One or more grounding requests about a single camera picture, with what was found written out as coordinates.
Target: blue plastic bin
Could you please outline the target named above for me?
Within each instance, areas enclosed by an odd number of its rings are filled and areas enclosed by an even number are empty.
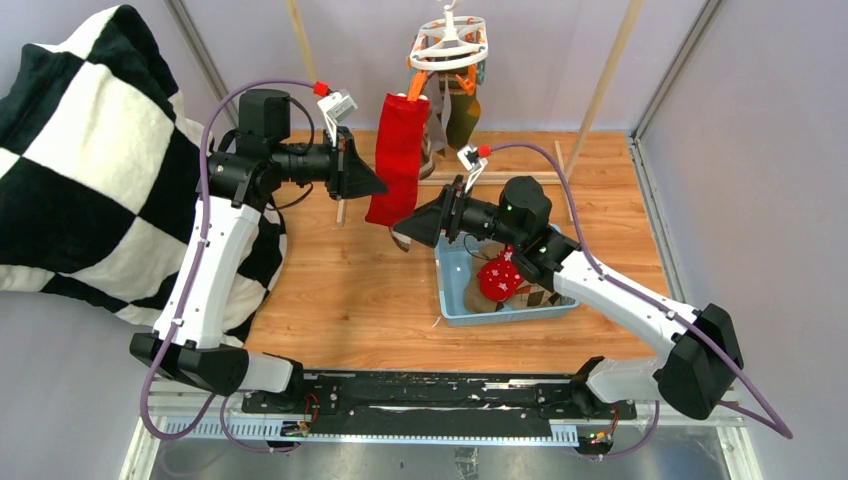
[[[439,304],[442,316],[451,327],[485,325],[489,323],[518,322],[539,318],[559,318],[579,305],[573,298],[565,298],[565,303],[556,307],[528,308],[513,310],[509,305],[493,313],[471,313],[465,309],[463,300],[465,288],[471,280],[471,255],[465,250],[461,233],[453,243],[448,243],[442,234],[436,246],[436,276],[439,280]],[[485,242],[474,237],[468,238],[468,249],[477,252]]]

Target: red stocking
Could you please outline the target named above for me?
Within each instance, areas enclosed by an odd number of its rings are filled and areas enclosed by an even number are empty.
[[[389,187],[385,195],[371,197],[365,221],[393,226],[412,215],[418,201],[421,139],[430,102],[388,94],[377,130],[377,176]]]

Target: white wall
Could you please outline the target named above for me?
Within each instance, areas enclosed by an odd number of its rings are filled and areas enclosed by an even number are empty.
[[[27,43],[59,43],[115,0],[6,2],[0,96]],[[184,90],[189,116],[214,98],[164,4],[137,3]],[[133,328],[58,297],[0,293],[0,477],[117,478],[138,418],[145,369],[129,355]]]
[[[228,87],[260,77],[306,78],[285,2],[187,0]],[[464,0],[486,19],[491,55],[480,88],[481,129],[576,130],[628,0]],[[632,129],[703,0],[648,0],[610,86],[597,128]],[[436,0],[301,0],[318,75],[360,109],[346,123],[374,128],[386,93],[406,91],[406,56]],[[300,93],[295,87],[296,95]]]
[[[749,423],[769,480],[848,467],[846,18],[843,0],[725,2],[645,139],[689,300],[733,314],[796,434]]]

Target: wooden tabletop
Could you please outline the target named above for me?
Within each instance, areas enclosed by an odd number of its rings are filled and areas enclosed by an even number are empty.
[[[373,132],[354,132],[360,155],[373,163]],[[531,141],[567,157],[575,135],[548,132],[479,132],[473,142]],[[489,170],[547,171],[527,149],[497,152]],[[455,160],[440,170],[456,171]],[[623,134],[592,134],[571,177],[578,213],[593,253],[637,282],[666,294],[642,196]],[[478,186],[474,196],[497,202],[500,186]],[[419,189],[419,205],[440,187]],[[284,185],[278,204],[301,191]],[[567,226],[562,190],[545,186],[553,201],[551,223]],[[413,244],[398,249],[386,227],[364,222],[369,199],[348,202],[347,223],[336,226],[336,202],[323,185],[285,210],[288,253],[280,279],[257,314],[247,348],[296,359],[308,368],[437,371],[576,371],[589,357],[650,355],[637,337],[586,305],[559,319],[448,327],[440,317],[433,251]]]

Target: black and white checkered pillow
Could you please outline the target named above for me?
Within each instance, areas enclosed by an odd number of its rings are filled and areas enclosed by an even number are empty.
[[[191,236],[201,131],[132,7],[92,16],[60,45],[24,46],[0,100],[0,290],[152,325]],[[282,267],[279,213],[265,212],[249,245],[224,318],[242,340]]]

